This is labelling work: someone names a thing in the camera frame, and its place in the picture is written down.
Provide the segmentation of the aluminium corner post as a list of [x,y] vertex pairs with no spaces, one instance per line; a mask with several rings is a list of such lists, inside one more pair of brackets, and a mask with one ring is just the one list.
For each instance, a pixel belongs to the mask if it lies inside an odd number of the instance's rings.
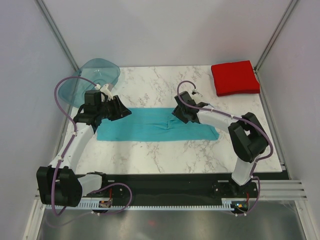
[[284,13],[282,14],[278,24],[276,25],[270,39],[268,40],[262,54],[260,55],[256,65],[253,68],[253,71],[257,74],[262,65],[264,64],[266,58],[268,57],[269,53],[271,52],[273,46],[275,45],[276,41],[278,40],[280,34],[282,33],[284,27],[286,26],[287,22],[289,21],[291,15],[295,11],[297,5],[299,4],[299,0],[290,0],[288,6],[286,7]]
[[72,68],[77,71],[79,69],[79,65],[77,64],[73,54],[70,51],[70,48],[67,45],[61,31],[59,30],[58,25],[56,24],[52,14],[50,13],[49,8],[47,7],[44,0],[35,0],[34,1],[38,6],[41,14],[43,15],[44,19],[46,20],[51,32],[53,33],[54,37],[56,38],[59,46],[61,47],[64,55],[66,56],[68,62],[72,66]]

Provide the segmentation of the aluminium frame rail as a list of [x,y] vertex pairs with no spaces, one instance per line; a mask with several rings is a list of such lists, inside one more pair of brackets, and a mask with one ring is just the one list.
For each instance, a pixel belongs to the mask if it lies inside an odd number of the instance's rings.
[[[261,173],[258,174],[258,177],[260,177],[260,180],[254,179],[250,180],[250,182],[255,182],[258,187],[258,193],[257,197],[261,200],[287,200],[287,199],[299,199],[306,197],[306,194],[304,193],[304,189],[302,186],[302,183],[297,180],[270,180],[265,179],[265,177],[270,177],[269,173]],[[99,190],[93,192],[101,192],[105,190],[105,188],[102,186]],[[108,197],[93,197],[90,193],[83,198],[111,198],[111,196]],[[240,199],[240,200],[246,200],[243,198],[224,198],[224,199],[232,199],[233,201]]]

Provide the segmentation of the teal transparent plastic bin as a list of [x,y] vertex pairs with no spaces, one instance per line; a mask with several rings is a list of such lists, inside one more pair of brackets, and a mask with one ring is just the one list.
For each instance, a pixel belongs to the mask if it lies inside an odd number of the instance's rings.
[[93,90],[95,85],[108,85],[108,90],[117,84],[121,74],[120,68],[103,58],[94,58],[86,62],[58,89],[58,96],[75,108],[84,104],[85,92]]

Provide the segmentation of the teal t shirt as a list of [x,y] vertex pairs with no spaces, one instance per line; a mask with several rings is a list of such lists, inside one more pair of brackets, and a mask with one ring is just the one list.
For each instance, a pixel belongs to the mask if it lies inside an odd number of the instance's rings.
[[110,121],[104,119],[96,134],[104,142],[176,142],[216,141],[219,133],[213,126],[188,122],[175,117],[173,108],[131,108],[131,114]]

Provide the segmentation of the left aluminium corner post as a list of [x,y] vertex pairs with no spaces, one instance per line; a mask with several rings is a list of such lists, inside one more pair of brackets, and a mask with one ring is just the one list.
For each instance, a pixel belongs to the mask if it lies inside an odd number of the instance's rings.
[[59,30],[58,25],[56,24],[52,14],[50,13],[49,8],[47,7],[44,0],[35,0],[34,1],[38,6],[41,14],[43,15],[44,19],[46,20],[51,32],[53,33],[54,37],[56,38],[59,46],[61,47],[64,55],[66,56],[68,62],[72,66],[72,68],[77,71],[79,69],[79,65],[77,64],[73,54],[70,51],[70,48],[67,45],[61,31]]

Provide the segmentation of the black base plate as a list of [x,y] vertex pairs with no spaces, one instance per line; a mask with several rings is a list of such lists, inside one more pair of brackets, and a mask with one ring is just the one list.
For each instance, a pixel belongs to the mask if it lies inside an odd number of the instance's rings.
[[229,173],[103,174],[102,187],[92,196],[111,197],[123,205],[217,203],[223,198],[252,200],[258,195],[255,182],[238,186]]

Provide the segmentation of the right aluminium corner post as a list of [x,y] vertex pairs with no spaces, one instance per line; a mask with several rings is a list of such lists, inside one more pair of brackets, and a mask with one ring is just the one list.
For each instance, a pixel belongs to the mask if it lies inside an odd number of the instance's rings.
[[253,68],[253,71],[257,74],[262,65],[264,64],[266,58],[268,57],[269,53],[271,52],[273,46],[275,45],[276,41],[278,40],[280,34],[282,33],[284,27],[286,26],[287,22],[289,21],[291,15],[295,11],[297,5],[299,4],[299,0],[290,0],[288,6],[286,7],[284,13],[282,14],[278,24],[276,25],[270,39],[268,40],[262,54],[260,55],[256,65]]

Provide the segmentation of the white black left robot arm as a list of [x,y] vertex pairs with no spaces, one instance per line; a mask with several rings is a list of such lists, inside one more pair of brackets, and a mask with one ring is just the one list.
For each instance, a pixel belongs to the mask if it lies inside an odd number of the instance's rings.
[[106,196],[110,185],[103,174],[90,172],[75,174],[79,160],[89,140],[95,135],[103,120],[117,121],[131,115],[118,95],[109,97],[100,90],[88,90],[84,94],[77,114],[72,118],[74,127],[66,142],[48,166],[36,172],[40,200],[45,205],[76,207],[82,197],[95,193]]

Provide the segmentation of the folded red t shirt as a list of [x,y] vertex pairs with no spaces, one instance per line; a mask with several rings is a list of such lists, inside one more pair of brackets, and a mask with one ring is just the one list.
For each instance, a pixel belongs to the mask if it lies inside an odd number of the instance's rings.
[[260,93],[260,84],[249,60],[215,64],[211,72],[218,97]]

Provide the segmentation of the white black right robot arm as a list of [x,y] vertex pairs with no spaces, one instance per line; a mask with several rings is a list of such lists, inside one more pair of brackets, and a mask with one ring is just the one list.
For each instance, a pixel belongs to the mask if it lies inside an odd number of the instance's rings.
[[254,167],[260,156],[267,147],[273,152],[272,143],[256,115],[247,112],[235,116],[205,102],[196,103],[187,91],[178,93],[174,99],[177,106],[172,114],[183,123],[208,125],[229,134],[237,156],[229,191],[235,197],[242,196],[247,191],[246,184],[253,178]]

